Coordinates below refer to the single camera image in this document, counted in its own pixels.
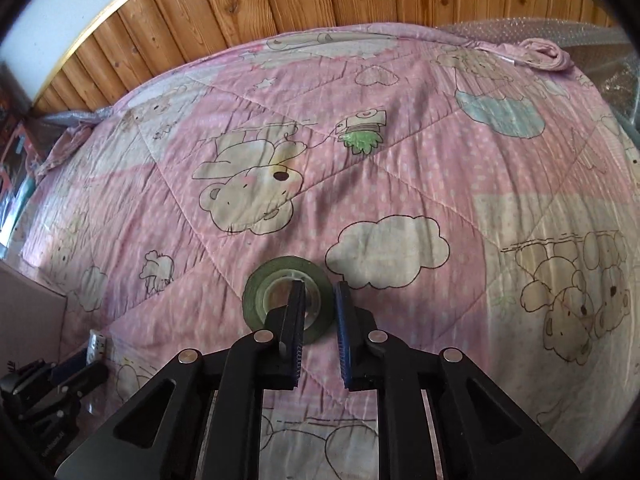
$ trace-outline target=white wall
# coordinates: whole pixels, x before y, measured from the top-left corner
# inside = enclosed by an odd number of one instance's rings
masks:
[[[33,99],[69,46],[112,1],[31,0],[0,44],[0,64]]]

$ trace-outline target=star print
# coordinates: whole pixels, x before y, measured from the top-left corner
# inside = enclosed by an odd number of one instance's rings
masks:
[[[271,86],[274,81],[276,81],[276,78],[272,78],[272,79],[265,78],[262,81],[260,81],[257,85],[254,85],[254,86],[256,88],[267,88],[267,87]]]

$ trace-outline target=silver screw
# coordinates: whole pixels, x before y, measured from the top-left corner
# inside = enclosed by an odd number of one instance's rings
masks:
[[[193,363],[198,358],[198,353],[193,348],[187,348],[180,352],[178,355],[178,361],[180,361],[183,365],[188,365],[189,363]]]
[[[459,363],[462,361],[462,352],[457,348],[447,348],[443,353],[445,361],[449,361],[450,363]]]
[[[268,343],[273,339],[273,332],[271,330],[258,330],[254,334],[254,340],[257,343]]]
[[[372,330],[369,332],[369,341],[372,343],[383,343],[387,339],[389,339],[389,336],[383,330]]]

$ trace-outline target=blue patch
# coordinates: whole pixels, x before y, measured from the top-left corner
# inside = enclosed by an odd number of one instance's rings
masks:
[[[508,97],[495,99],[458,90],[456,101],[473,120],[486,124],[494,132],[508,137],[532,139],[545,129],[545,120],[527,98],[522,101]]]

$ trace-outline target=tape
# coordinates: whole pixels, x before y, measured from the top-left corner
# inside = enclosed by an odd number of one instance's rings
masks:
[[[334,290],[322,269],[304,258],[281,256],[254,270],[242,292],[242,314],[251,330],[260,330],[269,310],[287,304],[293,280],[305,283],[303,343],[309,344],[334,322]]]

